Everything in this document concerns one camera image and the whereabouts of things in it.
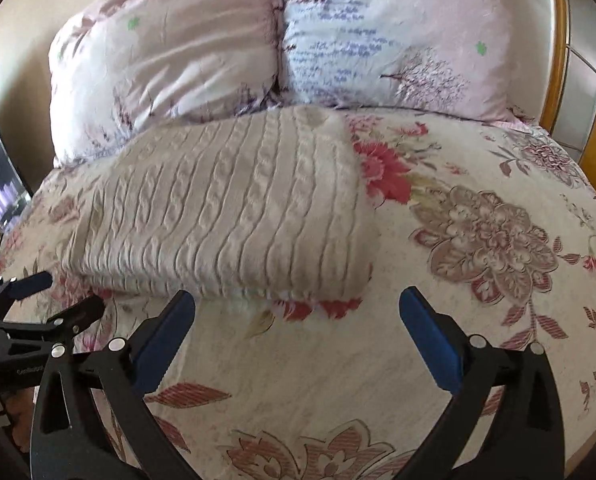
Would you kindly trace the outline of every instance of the blue gripper pad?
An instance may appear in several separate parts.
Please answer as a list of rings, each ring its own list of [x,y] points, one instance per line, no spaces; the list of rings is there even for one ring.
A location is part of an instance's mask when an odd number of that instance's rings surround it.
[[[434,320],[438,314],[412,286],[402,291],[398,306],[400,319],[438,387],[457,394],[462,385],[462,357]]]
[[[139,397],[158,388],[195,318],[194,298],[181,290],[160,316],[142,322],[147,330],[153,327],[153,332],[134,359],[133,390]]]

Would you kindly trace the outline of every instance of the white knit blanket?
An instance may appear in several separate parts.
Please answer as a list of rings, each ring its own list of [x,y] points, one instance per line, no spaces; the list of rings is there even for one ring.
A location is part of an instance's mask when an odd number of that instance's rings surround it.
[[[63,259],[93,285],[349,300],[367,284],[374,210],[333,110],[155,128],[106,166]]]

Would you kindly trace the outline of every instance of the wall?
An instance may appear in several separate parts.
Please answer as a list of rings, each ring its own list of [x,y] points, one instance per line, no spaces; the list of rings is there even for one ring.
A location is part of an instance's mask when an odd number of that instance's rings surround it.
[[[52,168],[49,46],[67,19],[93,0],[3,0],[0,4],[0,134],[33,190]]]

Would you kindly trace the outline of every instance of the floral pillowcase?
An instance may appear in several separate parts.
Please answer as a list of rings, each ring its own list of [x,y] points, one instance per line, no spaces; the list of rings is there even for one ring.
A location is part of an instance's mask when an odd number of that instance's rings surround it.
[[[284,101],[510,120],[504,0],[285,0]]]

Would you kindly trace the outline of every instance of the black clamp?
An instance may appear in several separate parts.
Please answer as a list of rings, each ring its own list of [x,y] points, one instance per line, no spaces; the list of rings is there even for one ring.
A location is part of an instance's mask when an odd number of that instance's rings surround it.
[[[73,354],[57,343],[44,371],[31,436],[33,478],[67,480],[201,480],[167,439],[142,398],[158,388],[196,306],[180,291],[157,318],[129,339],[97,352]],[[142,469],[112,448],[91,389],[103,390]]]
[[[103,301],[90,296],[46,323],[3,321],[15,301],[49,288],[52,282],[51,274],[46,271],[22,280],[0,278],[0,392],[40,384],[53,344],[71,340],[99,320],[105,311]]]
[[[415,287],[400,296],[400,317],[418,351],[452,400],[394,480],[562,480],[565,439],[560,400],[540,343],[524,351],[467,337],[437,314]],[[500,406],[478,456],[454,468],[494,386]]]

